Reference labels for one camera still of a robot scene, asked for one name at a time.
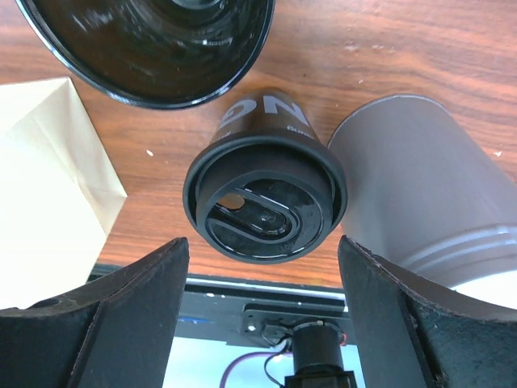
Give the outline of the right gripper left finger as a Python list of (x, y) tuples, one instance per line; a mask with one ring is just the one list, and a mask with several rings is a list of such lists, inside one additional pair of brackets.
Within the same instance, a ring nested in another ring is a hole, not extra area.
[(175, 238), (79, 288), (1, 312), (3, 387), (160, 387), (189, 264)]

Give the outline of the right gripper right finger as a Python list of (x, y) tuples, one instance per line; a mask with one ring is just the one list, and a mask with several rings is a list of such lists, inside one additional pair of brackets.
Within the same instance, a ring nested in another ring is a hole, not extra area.
[(367, 387), (514, 387), (516, 312), (343, 236), (338, 261)]

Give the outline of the brown paper bag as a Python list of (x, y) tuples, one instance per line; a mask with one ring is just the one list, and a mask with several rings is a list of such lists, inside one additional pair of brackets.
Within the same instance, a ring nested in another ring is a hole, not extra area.
[(2, 308), (84, 285), (126, 197), (70, 78), (2, 85)]

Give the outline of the black coffee cup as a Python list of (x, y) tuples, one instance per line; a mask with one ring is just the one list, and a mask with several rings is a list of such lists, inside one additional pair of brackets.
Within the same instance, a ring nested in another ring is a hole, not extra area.
[(210, 143), (232, 135), (292, 132), (319, 141), (300, 104), (278, 89), (260, 89), (241, 97), (221, 118)]
[(140, 108), (210, 102), (251, 69), (272, 1), (21, 1), (52, 54), (105, 95)]

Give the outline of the grey cup of stirrers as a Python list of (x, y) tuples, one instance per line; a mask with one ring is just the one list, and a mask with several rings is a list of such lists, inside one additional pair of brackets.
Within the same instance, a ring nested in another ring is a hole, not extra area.
[(439, 285), (515, 308), (516, 185), (442, 105), (374, 100), (328, 147), (347, 180), (347, 236)]

